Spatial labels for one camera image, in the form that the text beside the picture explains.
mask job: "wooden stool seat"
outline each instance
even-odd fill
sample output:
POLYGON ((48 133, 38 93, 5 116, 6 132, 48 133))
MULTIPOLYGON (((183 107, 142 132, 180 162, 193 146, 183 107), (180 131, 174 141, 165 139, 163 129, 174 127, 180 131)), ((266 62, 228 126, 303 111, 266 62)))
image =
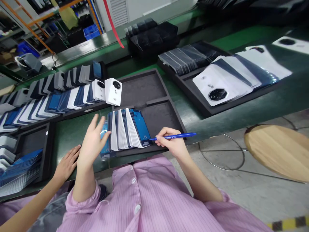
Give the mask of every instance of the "wooden stool seat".
POLYGON ((309 138, 285 127, 259 125, 244 136, 251 155, 271 171, 309 182, 309 138))

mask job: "sleeve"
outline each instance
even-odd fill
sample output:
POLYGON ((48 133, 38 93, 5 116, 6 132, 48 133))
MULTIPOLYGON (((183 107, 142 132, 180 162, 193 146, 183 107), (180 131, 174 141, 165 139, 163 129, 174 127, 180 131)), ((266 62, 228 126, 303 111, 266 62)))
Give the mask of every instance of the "sleeve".
POLYGON ((68 195, 65 202, 66 212, 63 216, 61 226, 58 228, 60 231, 77 231, 82 224, 91 216, 95 211, 101 194, 101 188, 96 182, 96 190, 93 195, 83 202, 77 202, 73 199, 73 190, 68 195))
POLYGON ((223 202, 209 201, 204 203, 218 223, 228 232, 261 232, 272 230, 253 214, 236 205, 230 196, 220 190, 223 202))

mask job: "person's left hand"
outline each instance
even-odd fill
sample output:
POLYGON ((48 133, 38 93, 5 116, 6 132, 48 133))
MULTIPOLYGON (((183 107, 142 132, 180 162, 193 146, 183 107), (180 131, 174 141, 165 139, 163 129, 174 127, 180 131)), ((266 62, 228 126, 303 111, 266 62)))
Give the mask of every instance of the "person's left hand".
POLYGON ((93 162, 102 151, 110 131, 107 131, 101 139, 101 131, 105 122, 105 117, 101 117, 97 125, 99 115, 95 114, 84 137, 83 145, 80 149, 80 157, 78 159, 78 170, 89 169, 93 162))
POLYGON ((58 164, 53 178, 65 182, 77 166, 77 157, 80 154, 80 145, 72 148, 58 164))

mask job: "yellow black hazard tape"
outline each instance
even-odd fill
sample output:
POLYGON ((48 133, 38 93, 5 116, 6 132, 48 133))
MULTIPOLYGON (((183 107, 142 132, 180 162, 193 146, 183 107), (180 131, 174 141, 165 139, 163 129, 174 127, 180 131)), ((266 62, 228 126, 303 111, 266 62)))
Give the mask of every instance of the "yellow black hazard tape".
POLYGON ((309 215, 295 218, 288 218, 267 224, 273 231, 294 230, 299 227, 309 226, 309 215))

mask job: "stool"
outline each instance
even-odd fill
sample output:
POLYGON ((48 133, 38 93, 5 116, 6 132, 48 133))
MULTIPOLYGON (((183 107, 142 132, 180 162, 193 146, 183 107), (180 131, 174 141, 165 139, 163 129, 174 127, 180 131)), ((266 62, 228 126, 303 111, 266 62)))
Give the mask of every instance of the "stool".
POLYGON ((243 161, 235 169, 220 168, 211 163, 203 153, 202 155, 210 164, 221 170, 242 171, 298 183, 309 182, 309 138, 306 136, 281 126, 257 125, 245 132, 244 140, 247 150, 239 146, 239 151, 243 153, 243 161), (239 170, 245 163, 244 151, 249 151, 260 164, 285 178, 239 170))

